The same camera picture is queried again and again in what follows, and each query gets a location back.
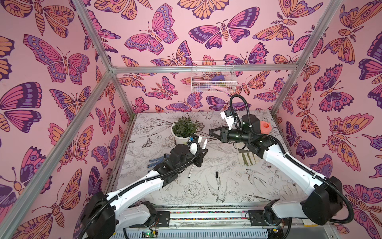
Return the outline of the white marker black tip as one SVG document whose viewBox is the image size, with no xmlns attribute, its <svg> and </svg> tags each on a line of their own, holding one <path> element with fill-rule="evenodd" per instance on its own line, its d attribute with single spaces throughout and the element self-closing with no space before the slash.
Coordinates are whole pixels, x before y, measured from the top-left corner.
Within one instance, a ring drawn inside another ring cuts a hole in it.
<svg viewBox="0 0 382 239">
<path fill-rule="evenodd" d="M 189 174 L 188 174 L 188 178 L 189 178 L 189 179 L 191 178 L 194 169 L 195 169 L 195 165 L 193 164 L 192 167 L 191 167 L 191 169 L 190 169 L 190 172 L 189 172 Z"/>
<path fill-rule="evenodd" d="M 208 139 L 206 138 L 205 141 L 204 141 L 204 144 L 203 144 L 203 148 L 202 148 L 202 149 L 206 149 L 206 147 L 207 147 L 207 143 L 208 143 Z"/>
</svg>

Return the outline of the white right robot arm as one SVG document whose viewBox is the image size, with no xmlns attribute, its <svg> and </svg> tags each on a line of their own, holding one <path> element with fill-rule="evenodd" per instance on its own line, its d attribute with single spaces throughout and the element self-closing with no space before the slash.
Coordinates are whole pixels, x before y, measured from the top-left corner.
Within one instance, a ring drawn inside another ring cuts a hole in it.
<svg viewBox="0 0 382 239">
<path fill-rule="evenodd" d="M 244 115 L 239 129 L 232 127 L 232 116 L 222 118 L 227 126 L 210 129 L 211 137 L 222 143 L 244 143 L 253 154 L 287 175 L 306 195 L 302 199 L 271 201 L 263 211 L 267 224 L 276 225 L 286 218 L 309 219 L 321 226 L 334 221 L 333 216 L 344 206 L 340 180 L 327 178 L 293 158 L 277 138 L 261 132 L 262 124 L 255 115 Z"/>
</svg>

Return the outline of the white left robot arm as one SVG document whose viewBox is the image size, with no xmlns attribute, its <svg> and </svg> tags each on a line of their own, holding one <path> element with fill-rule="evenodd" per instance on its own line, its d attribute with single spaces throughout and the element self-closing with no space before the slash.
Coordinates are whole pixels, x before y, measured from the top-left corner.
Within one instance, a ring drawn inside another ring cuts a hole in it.
<svg viewBox="0 0 382 239">
<path fill-rule="evenodd" d="M 175 181 L 189 166 L 201 167 L 207 152 L 196 141 L 190 146 L 178 144 L 141 179 L 107 194 L 97 192 L 81 213 L 77 222 L 79 231 L 74 238 L 109 239 L 116 231 L 131 226 L 150 228 L 157 221 L 157 210 L 150 202 L 134 204 Z"/>
</svg>

